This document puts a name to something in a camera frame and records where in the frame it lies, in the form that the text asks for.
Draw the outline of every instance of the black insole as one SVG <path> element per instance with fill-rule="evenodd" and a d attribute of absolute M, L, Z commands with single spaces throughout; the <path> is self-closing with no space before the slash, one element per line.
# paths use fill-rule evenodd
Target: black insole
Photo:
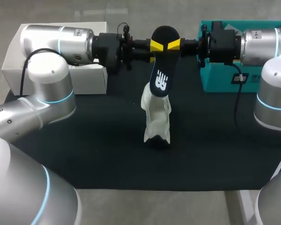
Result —
<path fill-rule="evenodd" d="M 150 90 L 157 97 L 167 96 L 173 86 L 176 64 L 180 58 L 179 50 L 168 50 L 168 44 L 180 38 L 170 26 L 158 27 L 152 40 L 163 45 L 163 52 L 154 52 L 155 63 L 150 77 Z"/>

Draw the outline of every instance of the table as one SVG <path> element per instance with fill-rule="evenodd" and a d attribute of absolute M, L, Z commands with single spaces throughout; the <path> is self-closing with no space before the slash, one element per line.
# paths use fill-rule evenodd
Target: table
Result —
<path fill-rule="evenodd" d="M 196 58 L 177 65 L 170 93 L 171 144 L 143 143 L 141 95 L 152 64 L 132 63 L 108 77 L 107 95 L 76 96 L 67 120 L 50 124 L 14 143 L 75 188 L 210 191 L 260 189 L 281 162 L 281 132 L 254 119 L 256 93 L 205 93 Z M 6 101 L 18 97 L 11 93 Z"/>

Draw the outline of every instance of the shoe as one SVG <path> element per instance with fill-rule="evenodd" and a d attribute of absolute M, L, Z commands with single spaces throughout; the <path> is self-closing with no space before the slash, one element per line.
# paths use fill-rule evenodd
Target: shoe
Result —
<path fill-rule="evenodd" d="M 169 97 L 156 97 L 150 90 L 150 83 L 145 86 L 141 97 L 141 108 L 146 111 L 147 122 L 144 142 L 155 136 L 160 136 L 170 143 L 170 118 L 172 111 Z"/>

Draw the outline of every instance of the silver robotic arm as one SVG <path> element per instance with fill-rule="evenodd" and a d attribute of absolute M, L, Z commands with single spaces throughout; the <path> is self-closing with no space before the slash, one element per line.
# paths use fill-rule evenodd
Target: silver robotic arm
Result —
<path fill-rule="evenodd" d="M 76 109 L 64 58 L 52 52 L 37 53 L 31 57 L 27 72 L 35 93 L 0 106 L 0 137 L 8 142 L 63 120 Z"/>
<path fill-rule="evenodd" d="M 281 131 L 281 28 L 246 30 L 240 59 L 244 66 L 263 66 L 254 109 L 256 121 Z M 255 215 L 258 225 L 281 225 L 281 172 L 261 189 Z"/>
<path fill-rule="evenodd" d="M 281 131 L 281 28 L 246 30 L 240 60 L 244 66 L 263 66 L 256 97 L 256 121 Z"/>

